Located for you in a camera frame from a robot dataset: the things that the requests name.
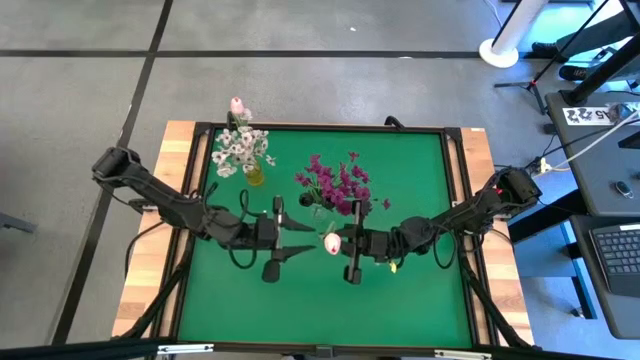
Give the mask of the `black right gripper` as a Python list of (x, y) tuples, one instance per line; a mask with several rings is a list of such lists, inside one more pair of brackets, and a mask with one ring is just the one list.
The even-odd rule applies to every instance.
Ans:
[(400, 268), (400, 243), (391, 232), (366, 229), (363, 225), (365, 216), (361, 213), (357, 202), (352, 210), (353, 222), (346, 224), (336, 234), (343, 239), (341, 253), (349, 258), (344, 268), (343, 278), (352, 285), (359, 285), (362, 279), (360, 257), (370, 257), (376, 264), (394, 261)]

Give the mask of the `silver frame bracket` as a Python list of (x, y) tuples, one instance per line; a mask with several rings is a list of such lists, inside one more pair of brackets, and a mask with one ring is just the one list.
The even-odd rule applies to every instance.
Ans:
[(159, 345), (156, 354), (158, 356), (194, 354), (194, 353), (211, 353), (214, 351), (213, 344), (163, 344)]
[(493, 360), (490, 353), (451, 349), (435, 349), (434, 357), (447, 360)]

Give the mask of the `black table frame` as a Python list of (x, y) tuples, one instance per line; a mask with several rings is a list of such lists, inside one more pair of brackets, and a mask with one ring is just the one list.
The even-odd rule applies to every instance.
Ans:
[[(443, 150), (444, 164), (446, 166), (447, 182), (449, 189), (450, 206), (456, 200), (469, 197), (473, 192), (473, 185), (469, 179), (468, 158), (464, 150), (464, 143), (468, 134), (459, 128), (429, 128), (408, 127), (404, 131), (395, 131), (386, 126), (347, 126), (347, 125), (322, 125), (322, 124), (271, 124), (268, 126), (269, 135), (274, 130), (285, 131), (314, 131), (314, 132), (360, 132), (360, 133), (419, 133), (434, 134), (440, 137)], [(114, 333), (125, 332), (138, 314), (145, 310), (152, 297), (159, 288), (168, 281), (169, 270), (176, 265), (181, 255), (187, 256), (184, 277), (178, 282), (171, 292), (167, 302), (160, 308), (153, 322), (148, 328), (149, 335), (169, 337), (178, 342), (180, 322), (182, 319), (183, 305), (187, 290), (188, 277), (191, 270), (195, 244), (200, 239), (173, 231), (168, 226), (160, 225), (157, 218), (147, 215), (142, 228), (145, 236), (139, 241), (134, 251), (132, 265), (128, 273), (117, 321), (114, 325)], [(480, 300), (473, 293), (471, 286), (465, 280), (463, 272), (457, 261), (454, 261), (460, 270), (461, 281), (465, 296), (466, 312), (469, 321), (471, 342), (466, 347), (443, 346), (355, 346), (355, 345), (323, 345), (303, 343), (249, 343), (249, 342), (205, 342), (213, 344), (217, 350), (230, 352), (294, 352), (312, 353), (315, 355), (347, 355), (347, 354), (379, 354), (386, 350), (392, 350), (405, 356), (418, 355), (427, 348), (463, 348), (468, 349), (475, 345), (500, 345), (503, 338), (499, 334), (497, 326), (489, 318), (483, 309)]]

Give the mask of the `dark gray desk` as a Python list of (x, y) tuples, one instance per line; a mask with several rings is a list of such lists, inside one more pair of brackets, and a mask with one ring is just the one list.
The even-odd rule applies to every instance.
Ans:
[(640, 217), (572, 215), (569, 223), (611, 334), (617, 339), (640, 340), (640, 298), (616, 295), (609, 291), (589, 234), (590, 230), (596, 228), (640, 223)]

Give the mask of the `black desk leg beam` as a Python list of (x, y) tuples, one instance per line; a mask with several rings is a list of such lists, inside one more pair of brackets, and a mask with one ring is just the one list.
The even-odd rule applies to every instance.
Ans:
[(571, 106), (583, 105), (591, 94), (638, 56), (640, 56), (640, 32), (634, 35), (576, 88), (571, 91), (560, 91), (563, 100)]

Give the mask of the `clear glass vase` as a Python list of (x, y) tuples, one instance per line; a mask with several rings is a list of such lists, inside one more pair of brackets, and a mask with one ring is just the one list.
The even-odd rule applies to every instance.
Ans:
[(330, 221), (332, 212), (320, 204), (313, 204), (310, 207), (311, 219), (315, 226), (321, 227)]

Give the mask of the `person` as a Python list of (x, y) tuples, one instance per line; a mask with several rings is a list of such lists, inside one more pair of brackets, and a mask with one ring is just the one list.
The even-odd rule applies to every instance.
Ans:
[[(640, 26), (635, 25), (624, 11), (611, 16), (601, 22), (591, 25), (579, 34), (570, 33), (552, 43), (534, 42), (532, 53), (544, 59), (552, 59), (557, 53), (556, 61), (566, 63), (572, 56), (595, 50), (615, 42), (633, 37), (640, 32)], [(559, 69), (559, 76), (568, 81), (583, 81), (600, 68), (564, 65)]]

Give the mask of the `white pole with round base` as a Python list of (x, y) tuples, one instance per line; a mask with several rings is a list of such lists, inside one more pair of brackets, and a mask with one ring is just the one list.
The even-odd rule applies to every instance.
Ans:
[(519, 60), (518, 45), (549, 0), (517, 0), (495, 38), (483, 41), (479, 55), (489, 65), (509, 68)]

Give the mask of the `green table mat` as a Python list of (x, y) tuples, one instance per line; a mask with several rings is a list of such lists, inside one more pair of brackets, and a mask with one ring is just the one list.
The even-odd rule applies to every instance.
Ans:
[(299, 204), (302, 187), (295, 175), (314, 154), (323, 165), (347, 162), (369, 173), (374, 198), (389, 198), (391, 207), (374, 205), (369, 229), (387, 231), (412, 216), (434, 217), (450, 206), (441, 139), (434, 134), (360, 133), (274, 130), (269, 153), (276, 165), (265, 171), (261, 186), (249, 191), (252, 212), (267, 212), (281, 196), (288, 214), (314, 232), (286, 231), (286, 246), (315, 249), (283, 264), (276, 283), (262, 280), (270, 255), (257, 254), (249, 269), (236, 267), (214, 241), (195, 244), (178, 336), (183, 341), (303, 343), (355, 346), (466, 347), (471, 342), (465, 296), (452, 240), (439, 239), (435, 253), (410, 254), (395, 274), (386, 264), (362, 258), (362, 279), (343, 278), (348, 260), (330, 255), (310, 208)]

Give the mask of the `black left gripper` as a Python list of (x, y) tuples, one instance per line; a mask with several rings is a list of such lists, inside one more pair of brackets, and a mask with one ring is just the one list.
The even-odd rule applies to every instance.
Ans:
[(315, 229), (308, 225), (299, 223), (289, 217), (284, 218), (284, 201), (281, 196), (275, 196), (272, 202), (273, 217), (269, 218), (266, 213), (257, 217), (251, 229), (251, 260), (247, 268), (251, 268), (257, 260), (257, 252), (268, 250), (270, 258), (264, 264), (262, 270), (262, 280), (266, 283), (276, 283), (280, 278), (281, 264), (288, 259), (315, 249), (314, 245), (285, 246), (280, 241), (280, 226), (291, 231), (314, 232)]

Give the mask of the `yellow glass vase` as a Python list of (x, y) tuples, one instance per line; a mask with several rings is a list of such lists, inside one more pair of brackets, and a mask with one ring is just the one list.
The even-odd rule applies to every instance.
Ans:
[(245, 164), (243, 166), (244, 175), (250, 186), (261, 186), (264, 183), (264, 172), (259, 162)]

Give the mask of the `pink artificial tulip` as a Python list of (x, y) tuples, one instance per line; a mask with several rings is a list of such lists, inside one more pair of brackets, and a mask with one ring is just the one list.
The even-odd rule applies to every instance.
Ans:
[(334, 221), (330, 221), (326, 230), (320, 236), (325, 250), (330, 255), (338, 255), (340, 252), (342, 239), (337, 234), (336, 223)]
[(237, 127), (247, 126), (252, 119), (252, 113), (239, 97), (233, 97), (230, 102), (230, 111)]

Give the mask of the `large white artificial flower bunch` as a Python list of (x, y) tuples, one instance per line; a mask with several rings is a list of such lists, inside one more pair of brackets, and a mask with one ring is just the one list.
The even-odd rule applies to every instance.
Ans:
[(250, 159), (251, 151), (243, 133), (224, 129), (215, 137), (215, 144), (216, 148), (211, 158), (219, 177), (231, 177), (238, 170), (247, 174), (254, 169), (253, 161)]

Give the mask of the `black tripod stand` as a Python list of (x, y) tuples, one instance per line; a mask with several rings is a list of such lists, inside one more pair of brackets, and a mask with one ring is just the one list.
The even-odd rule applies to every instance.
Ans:
[(603, 2), (592, 12), (589, 18), (579, 27), (578, 30), (574, 32), (574, 35), (567, 41), (567, 43), (558, 51), (557, 54), (543, 67), (543, 69), (536, 73), (536, 75), (529, 81), (526, 82), (507, 82), (507, 83), (495, 83), (493, 85), (494, 88), (519, 88), (525, 90), (534, 96), (536, 103), (539, 107), (539, 112), (541, 115), (547, 114), (547, 106), (545, 105), (544, 99), (540, 94), (538, 89), (538, 82), (543, 77), (543, 75), (549, 70), (549, 68), (559, 59), (561, 55), (564, 54), (566, 49), (575, 41), (575, 39), (579, 36), (581, 32), (583, 32), (587, 26), (592, 22), (592, 20), (599, 14), (599, 12), (604, 8), (604, 6), (609, 2), (609, 0), (603, 0)]

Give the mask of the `printed paper label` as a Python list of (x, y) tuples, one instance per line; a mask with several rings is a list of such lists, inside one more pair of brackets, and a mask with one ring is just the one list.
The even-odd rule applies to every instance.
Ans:
[(610, 126), (615, 123), (607, 107), (569, 107), (562, 113), (569, 126)]

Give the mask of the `black keyboard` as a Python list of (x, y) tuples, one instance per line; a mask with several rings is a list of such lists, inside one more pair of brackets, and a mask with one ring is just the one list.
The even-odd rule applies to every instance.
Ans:
[(589, 231), (609, 291), (640, 298), (640, 223)]

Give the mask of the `gray furniture foot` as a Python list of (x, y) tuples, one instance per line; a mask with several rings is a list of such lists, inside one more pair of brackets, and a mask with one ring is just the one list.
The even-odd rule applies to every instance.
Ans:
[(0, 212), (0, 228), (15, 229), (25, 233), (34, 233), (37, 229), (37, 225)]

